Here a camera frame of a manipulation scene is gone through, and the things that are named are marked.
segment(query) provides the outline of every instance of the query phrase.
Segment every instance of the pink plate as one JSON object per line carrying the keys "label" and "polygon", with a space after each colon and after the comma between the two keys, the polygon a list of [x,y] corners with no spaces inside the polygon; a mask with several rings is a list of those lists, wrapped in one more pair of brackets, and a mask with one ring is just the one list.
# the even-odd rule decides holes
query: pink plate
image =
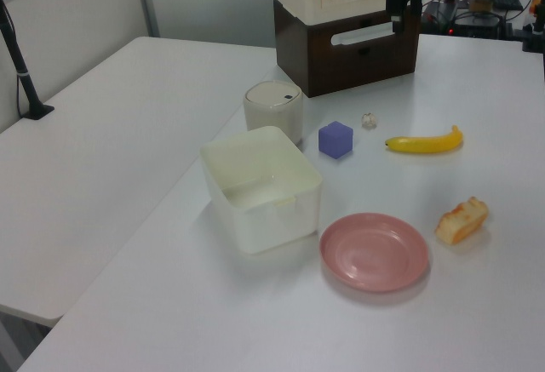
{"label": "pink plate", "polygon": [[392,291],[427,268],[427,246],[408,223],[378,213],[345,216],[320,239],[324,264],[343,283],[366,291]]}

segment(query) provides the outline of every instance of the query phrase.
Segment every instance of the purple block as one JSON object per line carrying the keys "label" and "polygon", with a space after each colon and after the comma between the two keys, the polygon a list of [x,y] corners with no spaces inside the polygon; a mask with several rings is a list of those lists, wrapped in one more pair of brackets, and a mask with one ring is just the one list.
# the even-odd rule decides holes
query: purple block
{"label": "purple block", "polygon": [[334,121],[318,131],[318,149],[338,159],[352,150],[353,137],[352,128]]}

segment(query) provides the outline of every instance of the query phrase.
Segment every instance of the toy bread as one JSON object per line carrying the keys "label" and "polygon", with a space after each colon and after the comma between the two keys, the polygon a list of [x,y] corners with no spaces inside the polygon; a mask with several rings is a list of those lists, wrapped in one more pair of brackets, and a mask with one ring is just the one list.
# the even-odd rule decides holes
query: toy bread
{"label": "toy bread", "polygon": [[445,213],[435,235],[447,244],[460,243],[464,238],[477,230],[488,217],[488,207],[476,197],[460,203],[451,212]]}

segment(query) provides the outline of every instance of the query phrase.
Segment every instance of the white wall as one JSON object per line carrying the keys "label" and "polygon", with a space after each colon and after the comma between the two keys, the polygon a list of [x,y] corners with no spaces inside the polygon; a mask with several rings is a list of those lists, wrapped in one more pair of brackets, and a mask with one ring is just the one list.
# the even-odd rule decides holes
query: white wall
{"label": "white wall", "polygon": [[[45,102],[127,42],[147,36],[141,0],[13,0],[20,50]],[[0,132],[18,119],[16,74],[0,39]],[[21,90],[21,105],[26,97]]]}
{"label": "white wall", "polygon": [[147,0],[160,37],[274,47],[273,0]]}

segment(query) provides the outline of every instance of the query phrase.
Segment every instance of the banana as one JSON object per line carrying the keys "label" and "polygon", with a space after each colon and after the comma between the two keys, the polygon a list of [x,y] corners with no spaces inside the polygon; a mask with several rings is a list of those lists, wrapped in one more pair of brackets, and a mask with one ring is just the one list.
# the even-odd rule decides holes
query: banana
{"label": "banana", "polygon": [[450,151],[462,143],[463,134],[456,125],[452,132],[441,136],[396,136],[386,141],[392,151],[412,153],[436,153]]}

